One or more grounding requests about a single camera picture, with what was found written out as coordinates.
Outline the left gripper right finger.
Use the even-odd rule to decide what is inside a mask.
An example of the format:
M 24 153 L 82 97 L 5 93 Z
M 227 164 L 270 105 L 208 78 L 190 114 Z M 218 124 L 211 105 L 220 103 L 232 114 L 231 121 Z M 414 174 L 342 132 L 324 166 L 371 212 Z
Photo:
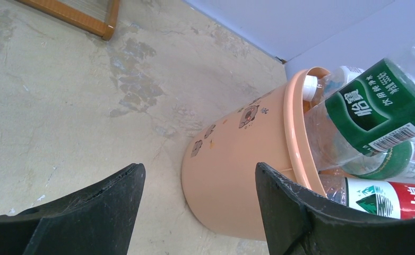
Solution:
M 266 163 L 256 165 L 255 182 L 270 254 L 415 254 L 415 219 L 348 208 Z

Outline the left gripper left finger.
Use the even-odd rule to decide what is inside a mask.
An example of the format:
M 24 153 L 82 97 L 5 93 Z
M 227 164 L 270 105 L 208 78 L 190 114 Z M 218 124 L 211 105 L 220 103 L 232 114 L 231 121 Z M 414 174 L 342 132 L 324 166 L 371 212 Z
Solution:
M 145 183 L 130 164 L 14 216 L 0 215 L 0 254 L 127 254 Z

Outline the orange plastic bin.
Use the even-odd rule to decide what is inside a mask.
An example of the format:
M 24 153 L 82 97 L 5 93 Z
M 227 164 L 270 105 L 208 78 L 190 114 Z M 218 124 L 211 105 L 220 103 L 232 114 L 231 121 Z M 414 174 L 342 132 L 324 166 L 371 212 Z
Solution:
M 260 162 L 325 195 L 307 139 L 302 88 L 306 76 L 327 73 L 322 67 L 302 70 L 192 139 L 183 156 L 181 183 L 190 210 L 206 228 L 265 240 L 255 183 Z

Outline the red label bottle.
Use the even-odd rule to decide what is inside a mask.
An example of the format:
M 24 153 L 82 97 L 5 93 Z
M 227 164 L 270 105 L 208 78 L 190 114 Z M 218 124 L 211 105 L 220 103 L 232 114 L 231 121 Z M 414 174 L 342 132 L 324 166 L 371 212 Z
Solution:
M 319 175 L 328 199 L 369 214 L 415 218 L 415 184 Z

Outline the dark green label clear bottle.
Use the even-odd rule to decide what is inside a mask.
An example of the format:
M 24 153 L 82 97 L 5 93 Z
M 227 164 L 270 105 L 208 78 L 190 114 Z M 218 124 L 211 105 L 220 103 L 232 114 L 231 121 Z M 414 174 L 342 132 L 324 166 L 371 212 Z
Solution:
M 415 137 L 415 37 L 306 112 L 318 171 Z

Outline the green tinted plastic bottle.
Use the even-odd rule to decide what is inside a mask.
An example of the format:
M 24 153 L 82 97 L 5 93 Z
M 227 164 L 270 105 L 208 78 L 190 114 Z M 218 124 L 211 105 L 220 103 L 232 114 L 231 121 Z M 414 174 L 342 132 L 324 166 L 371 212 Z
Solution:
M 361 179 L 415 184 L 415 138 L 372 157 L 359 157 L 342 170 Z

